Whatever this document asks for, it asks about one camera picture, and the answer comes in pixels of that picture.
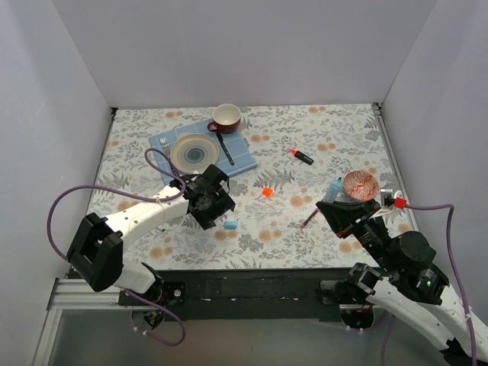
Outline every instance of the plate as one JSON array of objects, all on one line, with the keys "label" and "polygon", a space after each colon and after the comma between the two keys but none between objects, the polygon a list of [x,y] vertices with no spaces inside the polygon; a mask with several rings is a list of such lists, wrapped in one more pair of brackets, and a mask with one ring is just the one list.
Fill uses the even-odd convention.
[{"label": "plate", "polygon": [[364,170],[348,173],[342,184],[351,197],[360,201],[369,201],[380,192],[380,185],[376,178]]},{"label": "plate", "polygon": [[219,159],[219,146],[211,137],[200,133],[181,133],[172,147],[171,162],[184,173],[203,173]]}]

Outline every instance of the small bowl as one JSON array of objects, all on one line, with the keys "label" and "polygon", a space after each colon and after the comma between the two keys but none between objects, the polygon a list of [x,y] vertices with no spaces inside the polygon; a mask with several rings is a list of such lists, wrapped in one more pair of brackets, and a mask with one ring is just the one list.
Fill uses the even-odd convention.
[{"label": "small bowl", "polygon": [[376,178],[364,170],[348,173],[342,185],[347,194],[360,201],[369,201],[380,193],[380,185]]}]

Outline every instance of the fork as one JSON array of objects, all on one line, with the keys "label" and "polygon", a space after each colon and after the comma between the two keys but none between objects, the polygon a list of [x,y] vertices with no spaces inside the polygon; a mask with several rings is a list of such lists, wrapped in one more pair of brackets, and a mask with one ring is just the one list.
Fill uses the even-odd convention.
[{"label": "fork", "polygon": [[169,147],[168,140],[165,137],[161,137],[159,139],[159,142],[161,143],[162,151],[165,153],[166,158],[168,159],[169,167],[171,168],[172,173],[174,175],[179,175],[178,172],[173,169],[173,164],[171,164],[171,158],[170,158],[171,148]]},{"label": "fork", "polygon": [[168,140],[165,138],[165,137],[161,137],[159,139],[159,141],[161,142],[161,146],[162,146],[162,151],[165,153],[165,155],[169,158],[169,153],[171,152],[171,149],[169,147],[169,143],[168,143]]}]

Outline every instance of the black base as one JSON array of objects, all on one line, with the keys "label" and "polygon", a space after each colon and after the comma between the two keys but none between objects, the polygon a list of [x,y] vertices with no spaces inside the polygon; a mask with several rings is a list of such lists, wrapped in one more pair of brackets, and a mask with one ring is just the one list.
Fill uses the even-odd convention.
[{"label": "black base", "polygon": [[[168,286],[184,283],[183,301],[167,307],[188,319],[318,319],[340,322],[339,305],[324,305],[321,281],[342,281],[348,269],[158,271]],[[121,306],[145,306],[121,294]]]}]

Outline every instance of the blue tile mat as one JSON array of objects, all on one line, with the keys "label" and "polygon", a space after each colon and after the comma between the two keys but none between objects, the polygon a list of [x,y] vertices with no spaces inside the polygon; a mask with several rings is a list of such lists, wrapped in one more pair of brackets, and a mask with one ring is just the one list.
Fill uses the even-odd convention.
[{"label": "blue tile mat", "polygon": [[[235,165],[230,165],[229,160],[227,159],[226,154],[223,151],[219,140],[217,139],[217,135],[207,129],[207,125],[211,121],[211,119],[203,120],[197,122],[196,124],[189,124],[187,126],[178,127],[173,130],[160,133],[158,135],[150,137],[149,144],[151,145],[151,147],[163,150],[161,145],[162,138],[166,138],[169,147],[172,148],[175,145],[176,139],[178,138],[178,135],[180,133],[201,133],[203,135],[210,136],[219,146],[219,160],[216,166],[219,167],[220,170],[226,173],[229,177],[235,177],[236,175],[245,172],[246,170],[250,170],[258,166],[258,163],[252,157],[239,131],[222,134],[223,141],[226,144],[227,149],[229,150],[229,153],[232,156],[234,162],[236,163]],[[168,162],[166,162],[165,158],[163,158],[158,153],[155,153],[154,156],[156,157],[156,163],[158,164],[158,167],[166,170],[167,172],[171,171],[169,164]],[[172,180],[172,178],[167,177],[166,175],[161,174],[161,176],[162,180],[166,184],[168,184]]]}]

